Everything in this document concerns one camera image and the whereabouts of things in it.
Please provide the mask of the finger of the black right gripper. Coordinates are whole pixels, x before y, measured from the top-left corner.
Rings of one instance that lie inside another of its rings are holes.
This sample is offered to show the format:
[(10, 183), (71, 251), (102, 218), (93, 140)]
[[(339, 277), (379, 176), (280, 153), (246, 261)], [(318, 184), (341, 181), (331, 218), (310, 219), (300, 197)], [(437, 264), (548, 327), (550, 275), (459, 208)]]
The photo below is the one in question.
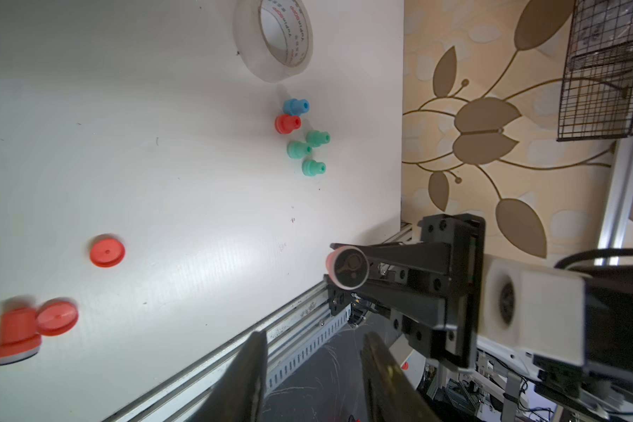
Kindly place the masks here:
[(331, 244), (333, 252), (329, 255), (329, 273), (335, 274), (335, 262), (341, 254), (340, 249), (360, 251), (367, 260), (376, 260), (398, 267), (408, 267), (415, 270), (437, 274), (448, 274), (451, 247), (445, 243), (419, 244), (378, 244), (351, 245)]
[(397, 311), (430, 329), (451, 328), (448, 321), (448, 299), (442, 279), (420, 281), (418, 285), (368, 279), (359, 286), (348, 287), (347, 290), (390, 311)]

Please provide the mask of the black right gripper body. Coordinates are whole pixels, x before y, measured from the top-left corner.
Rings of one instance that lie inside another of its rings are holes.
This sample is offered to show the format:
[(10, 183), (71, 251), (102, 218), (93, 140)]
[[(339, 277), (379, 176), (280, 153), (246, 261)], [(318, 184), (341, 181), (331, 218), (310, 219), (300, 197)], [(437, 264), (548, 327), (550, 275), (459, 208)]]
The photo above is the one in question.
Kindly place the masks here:
[(335, 286), (327, 270), (332, 312), (360, 299), (365, 308), (388, 318), (395, 330), (406, 336), (411, 347), (423, 356), (438, 360), (452, 369), (472, 369), (477, 356), (478, 314), (485, 255), (485, 219), (471, 214), (435, 215), (423, 218), (419, 243), (445, 243), (451, 247), (448, 274), (437, 274), (369, 260), (369, 279), (418, 285), (420, 281), (442, 279), (448, 299), (449, 330), (433, 330), (425, 325), (369, 302), (357, 294)]

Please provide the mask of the red cap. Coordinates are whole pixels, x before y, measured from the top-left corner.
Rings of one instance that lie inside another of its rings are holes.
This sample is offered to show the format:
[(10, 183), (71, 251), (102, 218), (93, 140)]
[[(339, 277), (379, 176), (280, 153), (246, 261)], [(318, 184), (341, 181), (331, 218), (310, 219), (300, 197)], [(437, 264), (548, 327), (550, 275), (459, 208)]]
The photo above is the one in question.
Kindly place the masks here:
[(126, 248), (119, 239), (100, 237), (92, 242), (89, 258), (96, 267), (108, 268), (119, 265), (125, 254)]
[(72, 330), (79, 319), (73, 302), (59, 300), (48, 302), (36, 313), (36, 327), (42, 336), (56, 337)]

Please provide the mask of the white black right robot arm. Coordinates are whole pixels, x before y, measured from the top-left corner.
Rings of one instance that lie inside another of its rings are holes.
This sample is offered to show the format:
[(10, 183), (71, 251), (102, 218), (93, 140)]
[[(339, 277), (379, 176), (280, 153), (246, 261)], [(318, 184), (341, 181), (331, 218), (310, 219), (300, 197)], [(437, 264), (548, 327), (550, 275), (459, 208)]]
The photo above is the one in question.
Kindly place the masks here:
[(626, 249), (586, 251), (555, 267), (485, 253), (479, 216), (427, 216), (415, 244), (334, 244), (330, 308), (388, 318), (441, 370), (479, 383), (506, 377), (505, 418), (520, 384), (594, 421), (633, 406), (633, 266), (598, 267)]

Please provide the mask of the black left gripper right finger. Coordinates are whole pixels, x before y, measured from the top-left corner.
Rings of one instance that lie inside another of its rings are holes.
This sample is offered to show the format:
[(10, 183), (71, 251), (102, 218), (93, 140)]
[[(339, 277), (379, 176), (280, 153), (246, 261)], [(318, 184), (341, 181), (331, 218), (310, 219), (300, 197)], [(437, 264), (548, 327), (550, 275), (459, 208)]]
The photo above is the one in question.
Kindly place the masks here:
[(369, 421), (440, 421), (411, 386), (376, 332), (364, 335), (360, 352)]

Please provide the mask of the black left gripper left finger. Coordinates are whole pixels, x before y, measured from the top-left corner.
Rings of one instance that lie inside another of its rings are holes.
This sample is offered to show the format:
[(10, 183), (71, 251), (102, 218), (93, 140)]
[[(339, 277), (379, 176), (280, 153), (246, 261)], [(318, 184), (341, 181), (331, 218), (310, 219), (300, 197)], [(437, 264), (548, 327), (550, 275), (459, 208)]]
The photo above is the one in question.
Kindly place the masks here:
[(189, 421), (260, 421), (266, 393), (268, 344), (253, 332)]

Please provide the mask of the green stamp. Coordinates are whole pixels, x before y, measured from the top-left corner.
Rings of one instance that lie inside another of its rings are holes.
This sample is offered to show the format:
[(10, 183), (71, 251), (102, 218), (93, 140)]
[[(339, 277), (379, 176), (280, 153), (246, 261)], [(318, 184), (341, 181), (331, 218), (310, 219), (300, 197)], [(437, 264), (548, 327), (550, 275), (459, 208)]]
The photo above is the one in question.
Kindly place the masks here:
[(306, 142), (290, 141), (287, 145), (287, 154), (292, 159), (307, 158), (312, 151), (312, 147)]
[(328, 132), (311, 130), (306, 135), (306, 142), (311, 148), (318, 148), (328, 144), (330, 141), (331, 136)]
[(326, 164), (312, 159), (305, 160), (302, 163), (302, 173), (306, 177), (316, 177), (326, 172)]

